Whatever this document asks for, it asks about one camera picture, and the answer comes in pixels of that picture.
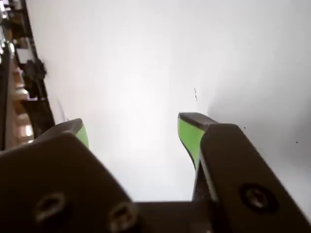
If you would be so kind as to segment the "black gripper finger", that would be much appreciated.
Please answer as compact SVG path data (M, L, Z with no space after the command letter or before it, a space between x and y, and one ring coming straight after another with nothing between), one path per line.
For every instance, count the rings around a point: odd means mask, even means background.
M132 233L136 207L89 150L81 119L0 155L3 233Z
M212 233L308 233L311 225L243 131L203 114L178 115L178 136L206 200Z

